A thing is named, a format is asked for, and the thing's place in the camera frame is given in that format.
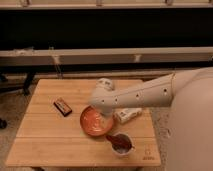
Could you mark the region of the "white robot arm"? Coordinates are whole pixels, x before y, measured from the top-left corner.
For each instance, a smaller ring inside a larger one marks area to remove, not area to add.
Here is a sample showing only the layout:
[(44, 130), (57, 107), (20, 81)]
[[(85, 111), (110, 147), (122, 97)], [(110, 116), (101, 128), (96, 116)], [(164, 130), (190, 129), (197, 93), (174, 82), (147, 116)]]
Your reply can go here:
[(176, 72), (116, 90), (100, 79), (90, 104), (115, 108), (169, 107), (165, 171), (213, 171), (213, 67)]

